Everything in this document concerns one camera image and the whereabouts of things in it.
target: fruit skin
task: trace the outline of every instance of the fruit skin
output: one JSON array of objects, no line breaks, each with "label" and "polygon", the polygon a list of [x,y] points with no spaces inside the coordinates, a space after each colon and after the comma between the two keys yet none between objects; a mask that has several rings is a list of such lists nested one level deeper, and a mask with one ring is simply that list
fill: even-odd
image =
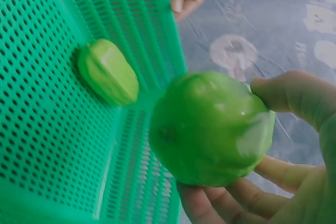
[{"label": "fruit skin", "polygon": [[77,64],[83,79],[108,103],[126,106],[138,99],[138,78],[114,43],[98,39],[86,45]]},{"label": "fruit skin", "polygon": [[214,71],[176,78],[156,104],[149,144],[188,185],[227,186],[248,175],[272,143],[275,112],[243,82]]}]

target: small green fruit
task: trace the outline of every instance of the small green fruit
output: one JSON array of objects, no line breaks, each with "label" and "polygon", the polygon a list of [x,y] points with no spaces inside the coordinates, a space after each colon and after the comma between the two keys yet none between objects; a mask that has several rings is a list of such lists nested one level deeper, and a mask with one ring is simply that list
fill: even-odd
[{"label": "small green fruit", "polygon": [[86,45],[80,52],[78,69],[94,92],[108,103],[125,106],[138,99],[136,74],[112,42],[99,39]]},{"label": "small green fruit", "polygon": [[218,72],[189,73],[173,80],[155,106],[149,144],[178,181],[227,186],[266,154],[274,122],[247,84]]}]

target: fingernail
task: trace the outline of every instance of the fingernail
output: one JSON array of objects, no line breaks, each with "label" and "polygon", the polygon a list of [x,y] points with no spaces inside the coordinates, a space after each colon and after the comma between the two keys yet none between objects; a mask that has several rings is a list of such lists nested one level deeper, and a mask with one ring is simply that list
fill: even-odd
[{"label": "fingernail", "polygon": [[175,2],[172,6],[173,10],[180,13],[182,11],[182,4],[180,1]]}]

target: green plastic basket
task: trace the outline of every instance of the green plastic basket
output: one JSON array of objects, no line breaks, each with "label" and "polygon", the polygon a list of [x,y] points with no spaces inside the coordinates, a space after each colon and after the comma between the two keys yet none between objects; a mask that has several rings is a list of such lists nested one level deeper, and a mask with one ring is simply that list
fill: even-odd
[{"label": "green plastic basket", "polygon": [[[137,73],[136,104],[108,106],[79,76],[77,50],[97,38]],[[185,71],[169,0],[0,0],[0,223],[176,224],[147,129]]]}]

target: peeled fruit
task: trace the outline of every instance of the peeled fruit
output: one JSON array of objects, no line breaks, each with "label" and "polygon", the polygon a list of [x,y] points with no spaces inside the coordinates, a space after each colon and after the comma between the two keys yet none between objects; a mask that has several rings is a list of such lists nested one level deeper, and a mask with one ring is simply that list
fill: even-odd
[{"label": "peeled fruit", "polygon": [[180,182],[227,186],[248,175],[272,143],[275,112],[249,86],[214,71],[176,78],[156,104],[149,144]]},{"label": "peeled fruit", "polygon": [[138,78],[114,43],[98,39],[86,45],[80,52],[78,69],[93,91],[108,103],[125,106],[138,99]]}]

